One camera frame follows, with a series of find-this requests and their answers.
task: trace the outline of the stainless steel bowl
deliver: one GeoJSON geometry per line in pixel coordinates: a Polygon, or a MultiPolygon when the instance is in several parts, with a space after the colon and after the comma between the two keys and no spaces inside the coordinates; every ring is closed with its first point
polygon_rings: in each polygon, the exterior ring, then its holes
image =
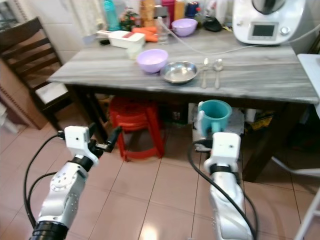
{"type": "Polygon", "coordinates": [[[173,84],[184,84],[191,81],[198,74],[196,65],[188,61],[168,63],[160,70],[163,79],[173,84]]]}

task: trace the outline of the blue cup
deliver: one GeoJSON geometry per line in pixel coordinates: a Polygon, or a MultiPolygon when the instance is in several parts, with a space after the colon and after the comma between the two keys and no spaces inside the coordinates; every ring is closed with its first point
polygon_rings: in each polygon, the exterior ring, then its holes
{"type": "Polygon", "coordinates": [[[198,126],[200,133],[206,137],[212,133],[223,132],[227,125],[232,108],[229,104],[220,100],[208,100],[198,104],[198,126]]]}

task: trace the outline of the lavender bowl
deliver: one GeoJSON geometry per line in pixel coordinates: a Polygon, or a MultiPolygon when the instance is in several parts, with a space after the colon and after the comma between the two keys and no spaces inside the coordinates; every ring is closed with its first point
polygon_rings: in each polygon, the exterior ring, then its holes
{"type": "Polygon", "coordinates": [[[198,25],[198,22],[192,18],[182,18],[172,22],[172,29],[179,37],[186,37],[192,34],[198,25]]]}
{"type": "Polygon", "coordinates": [[[136,58],[140,68],[147,73],[157,73],[163,68],[168,59],[168,53],[161,49],[150,49],[141,52],[136,58]]]}

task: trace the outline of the red stool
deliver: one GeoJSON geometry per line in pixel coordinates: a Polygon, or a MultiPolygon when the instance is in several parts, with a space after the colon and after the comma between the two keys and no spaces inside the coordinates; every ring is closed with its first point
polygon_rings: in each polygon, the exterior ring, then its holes
{"type": "Polygon", "coordinates": [[[125,140],[121,133],[118,137],[118,147],[121,157],[145,159],[154,155],[161,158],[165,154],[164,141],[160,132],[158,108],[155,102],[149,100],[134,100],[126,97],[114,97],[109,105],[109,114],[113,127],[121,126],[124,132],[148,129],[154,147],[145,151],[125,150],[125,140]]]}

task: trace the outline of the spoon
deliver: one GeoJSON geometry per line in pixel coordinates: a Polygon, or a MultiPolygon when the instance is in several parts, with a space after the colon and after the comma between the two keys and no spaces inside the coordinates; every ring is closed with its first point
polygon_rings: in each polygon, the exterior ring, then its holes
{"type": "Polygon", "coordinates": [[[215,82],[214,82],[214,87],[215,89],[219,89],[220,88],[220,71],[222,71],[224,69],[224,65],[222,63],[222,59],[218,59],[215,60],[214,64],[213,64],[213,70],[216,71],[216,75],[215,75],[215,82]]]}
{"type": "Polygon", "coordinates": [[[208,64],[209,64],[209,60],[206,57],[203,62],[203,80],[202,80],[202,84],[201,84],[201,88],[203,88],[203,89],[207,88],[206,72],[208,70],[208,64]]]}

